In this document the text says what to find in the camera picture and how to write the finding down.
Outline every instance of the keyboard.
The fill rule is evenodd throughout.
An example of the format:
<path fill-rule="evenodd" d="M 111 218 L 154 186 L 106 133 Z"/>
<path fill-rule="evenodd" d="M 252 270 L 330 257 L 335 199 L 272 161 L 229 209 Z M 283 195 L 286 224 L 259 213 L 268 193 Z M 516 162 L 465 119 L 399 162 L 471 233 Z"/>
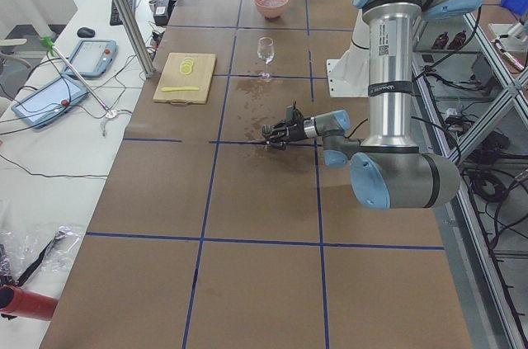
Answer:
<path fill-rule="evenodd" d="M 132 13 L 135 13 L 135 0 L 128 0 L 130 9 L 132 10 Z M 111 14 L 110 14 L 110 26 L 117 26 L 122 25 L 123 21 L 121 20 L 119 16 L 119 12 L 117 11 L 116 4 L 112 1 L 112 8 L 111 8 Z"/>

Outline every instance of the orange object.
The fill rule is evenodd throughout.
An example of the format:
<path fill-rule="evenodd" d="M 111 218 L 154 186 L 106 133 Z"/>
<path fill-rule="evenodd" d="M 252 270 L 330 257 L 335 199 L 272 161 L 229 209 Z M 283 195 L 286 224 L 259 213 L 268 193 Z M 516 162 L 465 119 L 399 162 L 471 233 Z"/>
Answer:
<path fill-rule="evenodd" d="M 0 314 L 51 320 L 57 303 L 55 298 L 23 290 L 12 285 L 0 287 Z"/>
<path fill-rule="evenodd" d="M 279 17 L 288 8 L 290 0 L 253 0 L 257 11 L 268 19 Z"/>

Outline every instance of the red cylinder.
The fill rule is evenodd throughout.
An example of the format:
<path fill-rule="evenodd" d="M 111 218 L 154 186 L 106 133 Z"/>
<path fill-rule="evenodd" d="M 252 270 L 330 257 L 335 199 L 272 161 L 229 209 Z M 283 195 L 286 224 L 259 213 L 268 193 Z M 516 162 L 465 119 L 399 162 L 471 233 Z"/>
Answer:
<path fill-rule="evenodd" d="M 0 287 L 0 314 L 51 320 L 58 300 L 12 285 Z"/>

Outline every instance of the wine glass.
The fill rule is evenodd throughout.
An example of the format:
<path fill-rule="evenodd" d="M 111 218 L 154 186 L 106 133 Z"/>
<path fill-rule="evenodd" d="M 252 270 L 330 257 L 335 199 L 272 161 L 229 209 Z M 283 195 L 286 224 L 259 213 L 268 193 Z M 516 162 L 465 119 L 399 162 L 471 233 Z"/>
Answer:
<path fill-rule="evenodd" d="M 262 37 L 258 40 L 257 55 L 259 59 L 264 60 L 266 67 L 259 75 L 264 81 L 271 81 L 271 74 L 268 71 L 268 64 L 271 63 L 275 56 L 275 48 L 273 46 L 273 39 L 270 37 Z"/>

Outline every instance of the blue electronic device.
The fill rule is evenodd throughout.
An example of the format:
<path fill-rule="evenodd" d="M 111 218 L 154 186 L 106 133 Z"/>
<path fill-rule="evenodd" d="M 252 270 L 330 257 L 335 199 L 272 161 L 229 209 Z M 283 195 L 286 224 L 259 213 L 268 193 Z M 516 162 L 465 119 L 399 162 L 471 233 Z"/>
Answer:
<path fill-rule="evenodd" d="M 76 106 L 88 93 L 79 81 L 61 76 L 11 107 L 29 126 L 39 129 Z"/>
<path fill-rule="evenodd" d="M 80 40 L 69 62 L 85 78 L 99 78 L 110 67 L 117 52 L 117 43 L 113 40 Z M 62 74 L 75 77 L 73 72 L 64 66 Z"/>

